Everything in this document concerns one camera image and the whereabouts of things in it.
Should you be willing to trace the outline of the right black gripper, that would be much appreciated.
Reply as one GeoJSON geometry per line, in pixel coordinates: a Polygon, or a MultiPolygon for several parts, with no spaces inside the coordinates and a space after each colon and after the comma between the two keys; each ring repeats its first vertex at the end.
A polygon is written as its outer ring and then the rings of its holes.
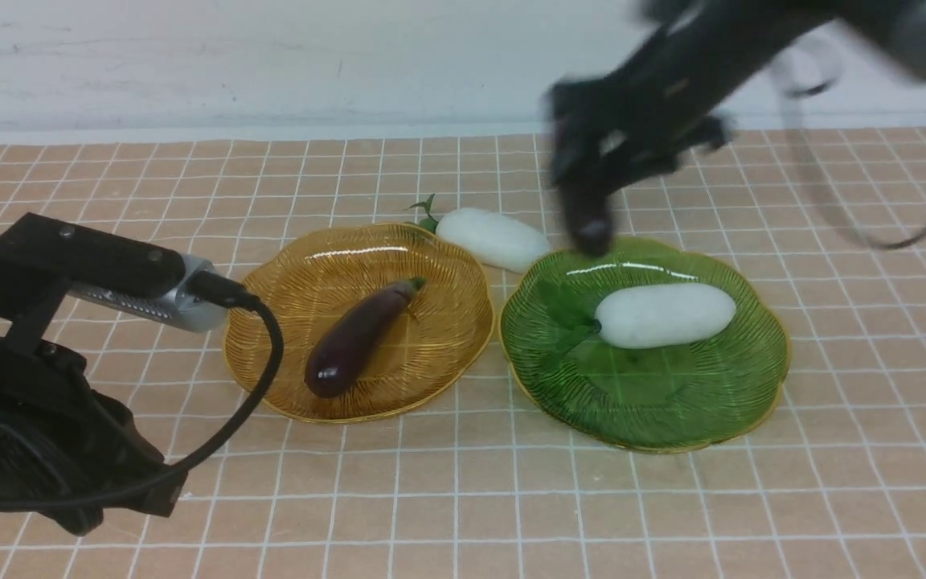
{"type": "Polygon", "coordinates": [[[734,89],[727,23],[661,27],[603,76],[562,78],[545,96],[551,185],[565,210],[604,210],[615,191],[679,168],[690,148],[731,141],[717,106],[734,89]]]}

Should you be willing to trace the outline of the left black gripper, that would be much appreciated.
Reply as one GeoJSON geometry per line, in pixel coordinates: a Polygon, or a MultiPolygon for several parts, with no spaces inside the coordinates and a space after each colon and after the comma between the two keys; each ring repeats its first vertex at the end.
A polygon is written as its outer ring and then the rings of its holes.
{"type": "Polygon", "coordinates": [[[99,494],[164,472],[125,404],[93,391],[87,362],[41,342],[15,351],[0,336],[0,512],[99,494]]]}

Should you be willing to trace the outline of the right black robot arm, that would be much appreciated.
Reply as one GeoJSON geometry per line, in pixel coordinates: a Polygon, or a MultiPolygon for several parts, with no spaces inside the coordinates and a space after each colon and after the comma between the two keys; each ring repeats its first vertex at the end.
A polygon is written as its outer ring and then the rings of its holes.
{"type": "Polygon", "coordinates": [[[685,150],[719,150],[715,110],[795,40],[841,21],[926,82],[926,1],[648,1],[655,22],[603,76],[565,78],[547,94],[552,186],[562,208],[675,169],[685,150]]]}

